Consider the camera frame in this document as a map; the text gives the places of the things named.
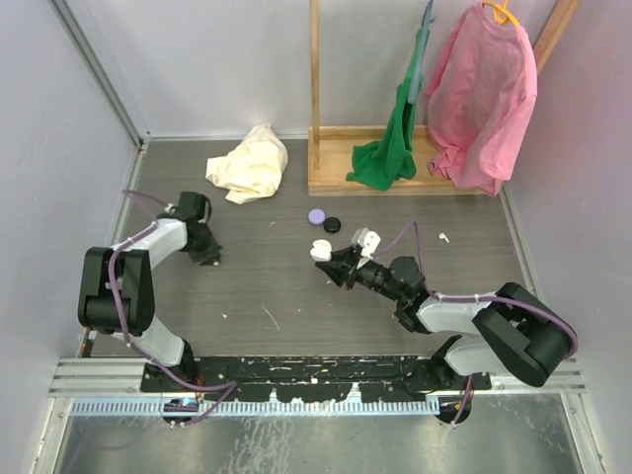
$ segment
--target pink sweater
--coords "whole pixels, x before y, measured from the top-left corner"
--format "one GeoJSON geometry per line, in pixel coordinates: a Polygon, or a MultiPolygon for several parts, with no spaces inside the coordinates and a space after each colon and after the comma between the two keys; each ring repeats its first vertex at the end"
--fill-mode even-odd
{"type": "Polygon", "coordinates": [[[537,96],[533,50],[523,27],[499,25],[481,2],[450,34],[436,73],[428,125],[440,153],[430,163],[461,189],[495,196],[512,176],[537,96]]]}

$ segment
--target wooden rack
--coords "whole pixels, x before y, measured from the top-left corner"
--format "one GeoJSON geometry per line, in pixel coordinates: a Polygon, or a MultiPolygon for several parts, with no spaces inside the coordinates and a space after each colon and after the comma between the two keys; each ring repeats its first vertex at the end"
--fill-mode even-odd
{"type": "MultiPolygon", "coordinates": [[[[581,0],[558,0],[533,53],[539,73],[566,30],[581,0]]],[[[320,125],[320,5],[310,0],[310,33],[312,59],[312,126],[308,143],[308,191],[311,196],[426,196],[472,195],[477,190],[458,190],[452,181],[428,172],[428,163],[435,158],[437,149],[424,125],[415,126],[413,158],[417,175],[412,180],[396,181],[391,189],[382,192],[361,183],[348,182],[347,173],[353,169],[354,146],[379,140],[385,125],[374,126],[321,126],[320,125]]]]}

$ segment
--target white wall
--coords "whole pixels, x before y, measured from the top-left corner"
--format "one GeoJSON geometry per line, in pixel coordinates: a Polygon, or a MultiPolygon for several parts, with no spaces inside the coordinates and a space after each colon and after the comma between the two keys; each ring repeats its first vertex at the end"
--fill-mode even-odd
{"type": "Polygon", "coordinates": [[[27,472],[83,254],[107,244],[133,146],[41,0],[0,2],[0,459],[27,472]]]}
{"type": "MultiPolygon", "coordinates": [[[[264,121],[279,133],[305,134],[311,124],[309,0],[69,3],[154,136],[243,134],[264,121]]],[[[426,3],[320,3],[322,124],[387,123],[426,3]]],[[[426,73],[472,3],[434,2],[426,73]]],[[[511,7],[535,40],[554,3],[511,7]]]]}
{"type": "Polygon", "coordinates": [[[578,357],[617,472],[632,465],[632,2],[584,0],[539,78],[509,185],[544,299],[578,357]]]}

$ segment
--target green cloth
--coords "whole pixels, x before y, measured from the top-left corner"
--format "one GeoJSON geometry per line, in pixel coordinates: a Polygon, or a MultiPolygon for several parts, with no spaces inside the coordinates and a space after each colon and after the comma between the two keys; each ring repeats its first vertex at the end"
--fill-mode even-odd
{"type": "MultiPolygon", "coordinates": [[[[354,147],[352,163],[354,171],[347,174],[347,181],[357,181],[388,191],[395,180],[410,180],[417,173],[413,160],[413,132],[415,129],[415,110],[417,103],[407,102],[408,92],[417,61],[422,30],[417,32],[415,53],[411,59],[404,82],[397,88],[395,109],[391,113],[384,136],[379,141],[354,147]]],[[[420,89],[424,81],[420,77],[420,89]]]]}

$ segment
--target purple lid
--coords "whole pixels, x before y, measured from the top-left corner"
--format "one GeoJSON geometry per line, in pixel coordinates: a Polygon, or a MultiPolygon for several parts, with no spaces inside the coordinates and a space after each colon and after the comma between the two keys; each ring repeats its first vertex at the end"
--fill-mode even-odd
{"type": "Polygon", "coordinates": [[[321,225],[325,222],[325,211],[323,209],[312,209],[307,214],[307,220],[312,225],[321,225]]]}

